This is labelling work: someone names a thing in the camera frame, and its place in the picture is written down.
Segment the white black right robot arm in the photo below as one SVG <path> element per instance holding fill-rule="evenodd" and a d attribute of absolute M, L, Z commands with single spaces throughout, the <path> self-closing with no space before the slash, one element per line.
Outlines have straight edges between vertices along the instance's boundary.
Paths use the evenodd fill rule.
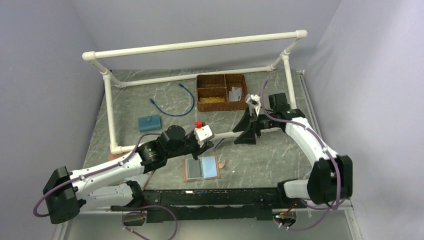
<path fill-rule="evenodd" d="M 310 200 L 316 205 L 338 206 L 353 193 L 353 162 L 347 155 L 331 149 L 313 130 L 300 109 L 290 108 L 284 93 L 268 97 L 271 110 L 264 110 L 261 97 L 247 94 L 248 105 L 241 120 L 232 130 L 239 133 L 236 145 L 255 145 L 263 130 L 281 129 L 303 151 L 312 170 L 308 179 L 284 180 L 277 184 L 276 203 L 289 207 L 295 199 Z"/>

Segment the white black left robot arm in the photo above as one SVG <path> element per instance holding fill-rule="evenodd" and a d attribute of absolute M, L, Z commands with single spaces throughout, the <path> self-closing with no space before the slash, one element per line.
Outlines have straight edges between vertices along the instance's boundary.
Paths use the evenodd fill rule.
<path fill-rule="evenodd" d="M 137 210 L 146 206 L 141 184 L 131 179 L 115 185 L 117 181 L 155 171 L 175 157 L 192 155 L 197 160 L 214 146 L 211 140 L 215 137 L 209 125 L 195 127 L 189 133 L 172 125 L 154 136 L 151 141 L 139 139 L 129 153 L 96 166 L 72 171 L 65 166 L 57 168 L 44 186 L 33 214 L 49 217 L 52 224 L 61 224 L 81 210 Z"/>

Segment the orange credit card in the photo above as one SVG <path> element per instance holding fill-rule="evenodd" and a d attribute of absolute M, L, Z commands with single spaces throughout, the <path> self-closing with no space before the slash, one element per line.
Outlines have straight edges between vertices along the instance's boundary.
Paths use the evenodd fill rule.
<path fill-rule="evenodd" d="M 220 97 L 209 97 L 208 100 L 211 101 L 212 103 L 215 103 L 215 102 L 225 102 L 225 99 L 224 98 L 220 98 Z"/>
<path fill-rule="evenodd" d="M 216 102 L 219 102 L 219 99 L 218 98 L 215 98 L 215 97 L 208 97 L 206 100 L 207 100 L 207 103 L 216 103 Z"/>
<path fill-rule="evenodd" d="M 220 97 L 216 97 L 217 99 L 219 99 L 219 102 L 217 102 L 217 103 L 223 103 L 223 102 L 225 102 L 225 99 L 224 98 L 220 98 Z"/>
<path fill-rule="evenodd" d="M 206 103 L 210 103 L 211 100 L 208 97 L 200 97 L 198 102 L 201 104 L 206 104 Z"/>

